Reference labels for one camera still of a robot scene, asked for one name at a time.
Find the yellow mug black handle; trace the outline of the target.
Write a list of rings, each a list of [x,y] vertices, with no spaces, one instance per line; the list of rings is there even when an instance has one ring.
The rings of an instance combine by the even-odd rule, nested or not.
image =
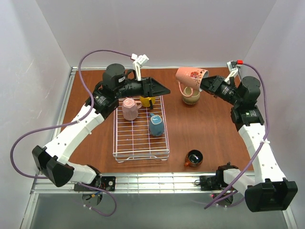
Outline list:
[[[140,102],[142,106],[153,109],[153,105],[155,104],[155,97],[142,97],[140,96]]]

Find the pale pink faceted mug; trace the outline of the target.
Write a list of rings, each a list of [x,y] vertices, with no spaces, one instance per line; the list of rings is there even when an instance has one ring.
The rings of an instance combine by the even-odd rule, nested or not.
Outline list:
[[[141,101],[126,98],[122,103],[123,117],[128,121],[133,121],[138,117],[138,110],[142,107]]]

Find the blue floral mug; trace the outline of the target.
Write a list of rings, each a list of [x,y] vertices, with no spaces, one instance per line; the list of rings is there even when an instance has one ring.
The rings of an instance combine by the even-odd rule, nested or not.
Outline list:
[[[158,114],[150,113],[149,132],[155,137],[161,136],[165,132],[164,121]]]

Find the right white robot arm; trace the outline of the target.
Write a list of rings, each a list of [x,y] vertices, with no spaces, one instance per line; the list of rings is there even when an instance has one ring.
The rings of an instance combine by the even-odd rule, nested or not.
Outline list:
[[[295,197],[296,182],[287,180],[272,152],[267,135],[267,119],[256,105],[261,83],[252,76],[244,77],[238,86],[234,78],[226,82],[221,76],[204,78],[201,90],[232,104],[231,119],[243,139],[253,166],[254,178],[236,166],[218,167],[216,176],[224,192],[233,188],[240,192],[251,212],[286,210]]]

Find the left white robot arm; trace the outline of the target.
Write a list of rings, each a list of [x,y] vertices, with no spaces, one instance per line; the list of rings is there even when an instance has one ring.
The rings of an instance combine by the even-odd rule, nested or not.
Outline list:
[[[134,96],[155,97],[166,95],[170,90],[151,77],[137,80],[128,78],[131,70],[119,63],[109,65],[73,124],[64,128],[59,135],[45,146],[35,146],[32,155],[38,170],[55,186],[68,182],[82,182],[98,187],[101,173],[90,165],[69,162],[74,150],[119,106],[119,99]]]

